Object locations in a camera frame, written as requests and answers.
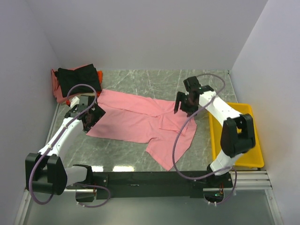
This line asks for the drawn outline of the pink t shirt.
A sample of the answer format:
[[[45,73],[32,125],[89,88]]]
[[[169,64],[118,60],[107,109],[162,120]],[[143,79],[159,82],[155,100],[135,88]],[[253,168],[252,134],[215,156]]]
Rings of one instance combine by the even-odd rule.
[[[146,152],[167,171],[188,150],[197,129],[194,119],[183,127],[187,116],[173,112],[173,101],[103,90],[97,103],[105,115],[88,136],[146,143]]]

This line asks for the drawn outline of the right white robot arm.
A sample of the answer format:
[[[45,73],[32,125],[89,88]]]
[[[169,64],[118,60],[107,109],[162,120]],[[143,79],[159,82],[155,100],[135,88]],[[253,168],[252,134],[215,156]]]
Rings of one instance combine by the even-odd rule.
[[[179,176],[187,180],[202,180],[211,187],[222,182],[222,175],[228,173],[235,162],[250,149],[255,147],[255,129],[253,117],[242,114],[230,107],[219,97],[221,90],[215,91],[209,85],[202,86],[198,76],[184,80],[185,92],[176,95],[174,112],[182,110],[187,114],[185,127],[200,111],[207,110],[221,125],[221,151],[216,159],[208,165],[207,173],[200,177],[188,177],[179,170]]]

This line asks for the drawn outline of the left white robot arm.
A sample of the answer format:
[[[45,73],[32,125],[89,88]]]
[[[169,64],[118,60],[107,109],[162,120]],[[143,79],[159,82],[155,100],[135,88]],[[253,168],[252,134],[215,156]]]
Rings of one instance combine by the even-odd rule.
[[[93,96],[82,95],[64,117],[52,139],[38,152],[25,159],[26,188],[30,192],[61,195],[67,186],[78,183],[89,188],[94,182],[91,166],[66,168],[63,158],[80,133],[88,133],[105,115]]]

